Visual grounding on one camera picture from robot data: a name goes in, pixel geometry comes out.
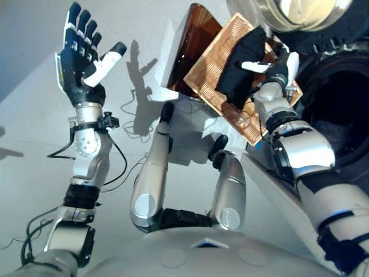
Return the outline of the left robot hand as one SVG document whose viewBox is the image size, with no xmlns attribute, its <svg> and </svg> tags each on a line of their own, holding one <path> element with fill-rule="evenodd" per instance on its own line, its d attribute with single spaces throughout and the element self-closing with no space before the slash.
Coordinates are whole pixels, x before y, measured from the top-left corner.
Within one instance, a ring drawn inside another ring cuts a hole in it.
<svg viewBox="0 0 369 277">
<path fill-rule="evenodd" d="M 124 56 L 127 47 L 117 42 L 104 55 L 97 47 L 102 35 L 88 10 L 73 2 L 63 27 L 63 49 L 55 54 L 58 86 L 76 107 L 83 102 L 103 106 L 106 92 L 101 81 Z"/>
</svg>

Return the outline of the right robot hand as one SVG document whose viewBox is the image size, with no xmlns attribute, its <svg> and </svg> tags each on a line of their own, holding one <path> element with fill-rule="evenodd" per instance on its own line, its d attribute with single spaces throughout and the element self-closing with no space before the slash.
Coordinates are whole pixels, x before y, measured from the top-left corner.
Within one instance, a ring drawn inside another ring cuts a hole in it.
<svg viewBox="0 0 369 277">
<path fill-rule="evenodd" d="M 297 52 L 283 48 L 274 64 L 264 62 L 244 61 L 239 66 L 254 73 L 266 74 L 269 78 L 282 75 L 286 85 L 291 85 L 299 69 L 300 57 Z"/>
</svg>

